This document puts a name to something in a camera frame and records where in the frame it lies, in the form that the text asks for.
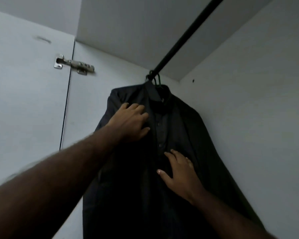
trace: hanging clothes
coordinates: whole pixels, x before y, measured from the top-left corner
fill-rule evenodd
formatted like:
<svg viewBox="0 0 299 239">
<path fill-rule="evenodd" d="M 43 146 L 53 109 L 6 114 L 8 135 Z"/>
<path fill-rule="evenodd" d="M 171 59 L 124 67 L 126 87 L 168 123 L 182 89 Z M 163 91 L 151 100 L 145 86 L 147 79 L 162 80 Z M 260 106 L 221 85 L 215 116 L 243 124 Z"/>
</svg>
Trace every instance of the hanging clothes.
<svg viewBox="0 0 299 239">
<path fill-rule="evenodd" d="M 188 157 L 205 189 L 263 227 L 218 156 L 199 114 L 171 94 L 161 98 L 150 82 L 113 89 L 97 130 L 121 104 L 145 106 L 151 128 L 138 142 L 121 144 L 83 196 L 84 239 L 219 238 L 202 214 L 167 188 L 157 169 L 172 177 L 164 152 L 175 149 Z"/>
</svg>

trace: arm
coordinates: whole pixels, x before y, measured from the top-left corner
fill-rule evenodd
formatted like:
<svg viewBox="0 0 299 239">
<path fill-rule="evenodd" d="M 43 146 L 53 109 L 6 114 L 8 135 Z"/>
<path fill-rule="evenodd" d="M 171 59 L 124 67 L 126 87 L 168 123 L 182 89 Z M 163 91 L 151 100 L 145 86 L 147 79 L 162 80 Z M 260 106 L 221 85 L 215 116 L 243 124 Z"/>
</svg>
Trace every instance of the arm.
<svg viewBox="0 0 299 239">
<path fill-rule="evenodd" d="M 175 150 L 171 152 L 172 154 L 165 153 L 165 155 L 171 163 L 173 178 L 171 179 L 160 169 L 157 173 L 168 188 L 203 213 L 219 237 L 222 239 L 274 239 L 266 231 L 206 191 L 195 173 L 192 162 Z"/>
<path fill-rule="evenodd" d="M 121 142 L 144 137 L 144 106 L 125 103 L 91 136 L 0 186 L 0 238 L 52 238 Z"/>
</svg>

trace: hairy forearm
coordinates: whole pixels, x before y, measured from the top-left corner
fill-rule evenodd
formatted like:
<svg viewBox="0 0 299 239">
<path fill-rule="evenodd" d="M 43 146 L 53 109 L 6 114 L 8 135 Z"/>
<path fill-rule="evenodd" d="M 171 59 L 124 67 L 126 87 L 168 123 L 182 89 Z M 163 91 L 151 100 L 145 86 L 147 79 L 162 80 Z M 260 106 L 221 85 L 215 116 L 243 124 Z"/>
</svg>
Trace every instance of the hairy forearm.
<svg viewBox="0 0 299 239">
<path fill-rule="evenodd" d="M 194 205 L 222 239 L 274 239 L 207 191 L 197 196 Z"/>
<path fill-rule="evenodd" d="M 0 238 L 51 238 L 118 144 L 104 127 L 0 186 Z"/>
</svg>

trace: right arm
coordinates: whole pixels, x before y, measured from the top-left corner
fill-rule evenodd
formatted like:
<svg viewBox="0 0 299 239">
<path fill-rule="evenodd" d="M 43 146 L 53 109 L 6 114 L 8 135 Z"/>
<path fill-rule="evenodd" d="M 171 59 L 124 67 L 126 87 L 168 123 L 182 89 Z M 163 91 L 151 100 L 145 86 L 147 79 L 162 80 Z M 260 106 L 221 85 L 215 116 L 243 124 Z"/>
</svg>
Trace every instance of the right arm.
<svg viewBox="0 0 299 239">
<path fill-rule="evenodd" d="M 168 157 L 173 178 L 167 173 L 157 173 L 167 187 L 189 201 L 203 213 L 207 222 L 214 228 L 221 239 L 274 239 L 272 235 L 243 217 L 204 189 L 197 177 L 192 162 L 181 153 L 171 150 L 165 153 Z"/>
</svg>

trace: closet ceiling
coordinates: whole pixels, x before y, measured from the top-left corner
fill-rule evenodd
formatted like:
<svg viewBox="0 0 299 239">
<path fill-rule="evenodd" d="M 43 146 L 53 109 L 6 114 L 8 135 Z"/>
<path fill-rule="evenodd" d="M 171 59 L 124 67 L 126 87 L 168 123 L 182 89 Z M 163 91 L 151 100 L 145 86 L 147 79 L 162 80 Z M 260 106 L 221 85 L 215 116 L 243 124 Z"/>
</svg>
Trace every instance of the closet ceiling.
<svg viewBox="0 0 299 239">
<path fill-rule="evenodd" d="M 224 0 L 160 74 L 181 80 L 271 0 Z M 154 69 L 210 0 L 82 0 L 77 40 Z"/>
</svg>

